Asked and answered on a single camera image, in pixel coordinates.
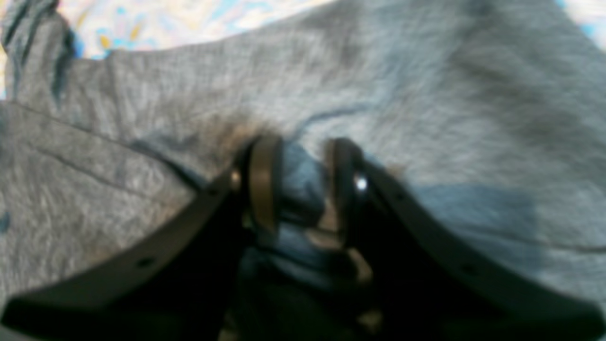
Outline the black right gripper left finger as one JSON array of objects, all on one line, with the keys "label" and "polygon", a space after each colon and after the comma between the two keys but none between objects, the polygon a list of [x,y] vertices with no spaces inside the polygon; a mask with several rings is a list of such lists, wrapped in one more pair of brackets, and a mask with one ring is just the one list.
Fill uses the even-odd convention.
[{"label": "black right gripper left finger", "polygon": [[92,269],[13,296],[1,339],[216,340],[245,248],[277,235],[281,170],[282,138],[256,138],[149,237]]}]

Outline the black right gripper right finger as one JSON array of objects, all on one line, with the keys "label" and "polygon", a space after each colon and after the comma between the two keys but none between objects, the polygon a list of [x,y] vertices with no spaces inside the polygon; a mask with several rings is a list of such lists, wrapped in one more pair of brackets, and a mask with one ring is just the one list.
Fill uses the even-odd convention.
[{"label": "black right gripper right finger", "polygon": [[339,238],[372,270],[381,340],[596,341],[605,333],[597,305],[474,250],[350,139],[332,147]]}]

